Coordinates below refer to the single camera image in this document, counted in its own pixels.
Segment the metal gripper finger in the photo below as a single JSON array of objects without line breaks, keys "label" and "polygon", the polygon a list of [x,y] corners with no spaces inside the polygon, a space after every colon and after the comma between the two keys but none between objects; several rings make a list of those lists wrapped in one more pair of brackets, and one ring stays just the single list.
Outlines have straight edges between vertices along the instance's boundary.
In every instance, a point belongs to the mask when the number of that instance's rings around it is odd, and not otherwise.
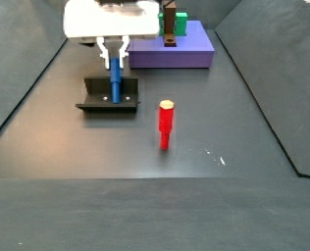
[{"label": "metal gripper finger", "polygon": [[128,47],[131,43],[129,35],[123,36],[123,45],[119,49],[120,69],[124,69],[124,59],[129,56]]},{"label": "metal gripper finger", "polygon": [[104,59],[104,65],[105,68],[109,70],[111,69],[111,58],[109,58],[109,51],[105,47],[105,39],[103,36],[96,38],[96,44],[100,49],[100,57]]}]

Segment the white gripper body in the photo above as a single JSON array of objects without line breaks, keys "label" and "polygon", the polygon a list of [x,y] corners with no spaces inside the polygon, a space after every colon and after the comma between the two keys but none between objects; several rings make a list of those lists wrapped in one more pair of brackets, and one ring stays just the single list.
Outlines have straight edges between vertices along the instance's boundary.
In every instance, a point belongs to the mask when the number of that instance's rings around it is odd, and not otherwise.
[{"label": "white gripper body", "polygon": [[139,0],[124,5],[100,5],[95,0],[69,0],[65,6],[64,31],[69,39],[92,43],[99,37],[159,35],[159,3]]}]

